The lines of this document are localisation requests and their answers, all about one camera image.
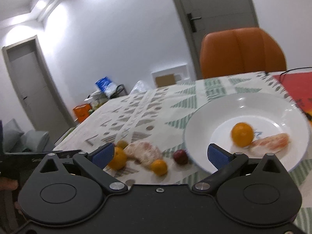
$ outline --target red cloth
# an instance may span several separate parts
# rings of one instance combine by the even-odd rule
[[[274,77],[278,81],[280,80],[280,75],[275,75]],[[312,72],[287,73],[281,76],[281,81],[298,106],[312,115]]]

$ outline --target apple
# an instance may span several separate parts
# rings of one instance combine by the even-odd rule
[[[188,163],[188,155],[184,149],[177,150],[174,155],[174,161],[179,165],[184,165]]]

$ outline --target sofa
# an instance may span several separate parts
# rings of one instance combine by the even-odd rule
[[[49,132],[30,130],[25,133],[15,119],[3,125],[4,152],[49,152],[54,148]]]

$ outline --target tablecloth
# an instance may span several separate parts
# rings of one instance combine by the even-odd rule
[[[81,149],[90,153],[107,142],[147,140],[163,152],[168,165],[167,175],[158,177],[135,161],[128,161],[120,171],[108,167],[104,170],[129,186],[133,183],[187,183],[191,186],[209,173],[191,161],[184,166],[173,161],[173,153],[185,148],[182,133],[188,120],[198,108],[217,98],[256,92],[273,94],[295,104],[284,87],[264,72],[198,80],[112,99],[80,124],[55,150]],[[294,223],[307,233],[312,233],[311,170],[310,144],[304,160],[290,173],[303,197]]]

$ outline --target plastic bag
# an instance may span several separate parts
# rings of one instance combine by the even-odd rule
[[[102,92],[106,94],[108,98],[110,98],[110,96],[115,93],[117,88],[117,85],[112,82],[107,76],[97,81],[96,85]]]
[[[142,92],[146,92],[146,91],[151,90],[151,89],[152,88],[149,87],[149,85],[146,82],[140,80],[135,84],[135,86],[133,87],[130,94],[142,93]]]
[[[85,99],[85,102],[89,103],[93,110],[98,109],[100,106],[104,105],[108,101],[105,93],[101,90],[91,93],[88,98]]]

